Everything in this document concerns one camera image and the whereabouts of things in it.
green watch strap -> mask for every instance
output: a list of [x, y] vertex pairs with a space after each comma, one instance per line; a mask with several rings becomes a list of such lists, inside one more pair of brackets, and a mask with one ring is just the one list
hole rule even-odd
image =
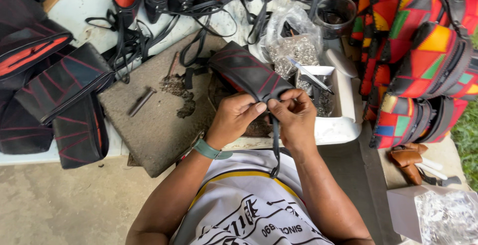
[[223, 152], [216, 150], [209, 146], [203, 139], [198, 139], [194, 144], [193, 149], [198, 151], [201, 155], [210, 159], [226, 159], [232, 156], [232, 152]]

cardboard box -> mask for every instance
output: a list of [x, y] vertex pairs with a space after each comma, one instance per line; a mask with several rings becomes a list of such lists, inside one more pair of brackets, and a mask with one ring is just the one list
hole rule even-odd
[[[420, 196], [428, 191], [433, 191], [439, 195], [445, 195], [446, 193], [460, 190], [435, 185], [420, 185], [388, 190], [387, 198], [393, 230], [395, 232], [416, 242], [422, 243], [418, 212], [415, 205], [415, 197]], [[470, 198], [478, 202], [478, 195], [476, 192], [465, 193], [467, 193]]]

clear plastic bag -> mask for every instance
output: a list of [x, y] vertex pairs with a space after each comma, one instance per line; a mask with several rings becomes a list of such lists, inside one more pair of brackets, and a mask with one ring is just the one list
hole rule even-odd
[[[282, 37], [285, 22], [298, 35]], [[290, 63], [290, 56], [302, 65], [319, 65], [322, 53], [322, 34], [314, 25], [305, 10], [298, 5], [279, 7], [271, 16], [266, 29], [265, 46], [274, 63], [275, 71], [284, 78], [295, 74], [297, 68]]]
[[424, 245], [470, 245], [478, 242], [478, 203], [463, 191], [415, 197]]

metal bolt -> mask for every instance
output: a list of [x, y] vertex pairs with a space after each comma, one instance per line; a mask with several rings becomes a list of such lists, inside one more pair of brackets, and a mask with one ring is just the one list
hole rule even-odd
[[154, 94], [154, 93], [157, 93], [158, 91], [156, 91], [156, 89], [150, 87], [148, 89], [148, 92], [146, 93], [146, 95], [144, 95], [140, 101], [138, 101], [135, 106], [131, 109], [131, 111], [128, 113], [128, 115], [130, 117], [133, 117], [140, 109], [141, 107], [143, 107], [143, 105], [149, 100], [149, 98], [151, 98], [151, 96]]

white t-shirt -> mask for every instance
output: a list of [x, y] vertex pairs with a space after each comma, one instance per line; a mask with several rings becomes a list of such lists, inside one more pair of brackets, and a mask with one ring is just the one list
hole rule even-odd
[[244, 150], [214, 160], [174, 239], [175, 245], [331, 245], [310, 220], [294, 160]]

